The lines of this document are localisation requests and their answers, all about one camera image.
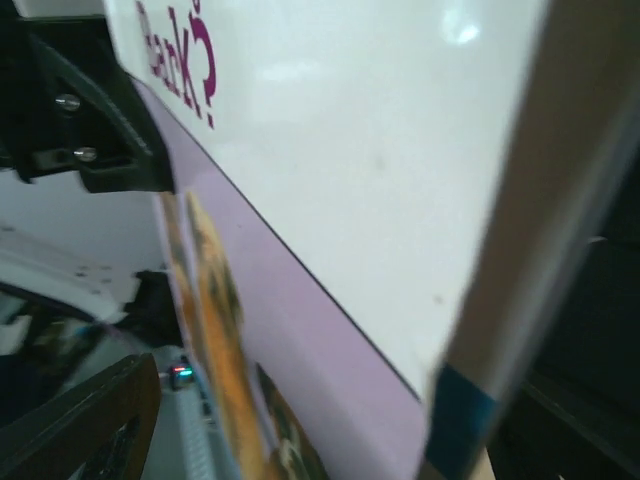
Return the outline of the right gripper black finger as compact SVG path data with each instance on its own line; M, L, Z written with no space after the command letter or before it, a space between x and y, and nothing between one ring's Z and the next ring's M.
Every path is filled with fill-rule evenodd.
M1 165L91 193L172 192L168 151L98 16L1 17Z

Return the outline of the dog picture book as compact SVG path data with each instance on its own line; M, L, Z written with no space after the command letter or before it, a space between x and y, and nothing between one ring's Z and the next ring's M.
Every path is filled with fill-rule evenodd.
M105 10L207 477L638 477L637 2Z

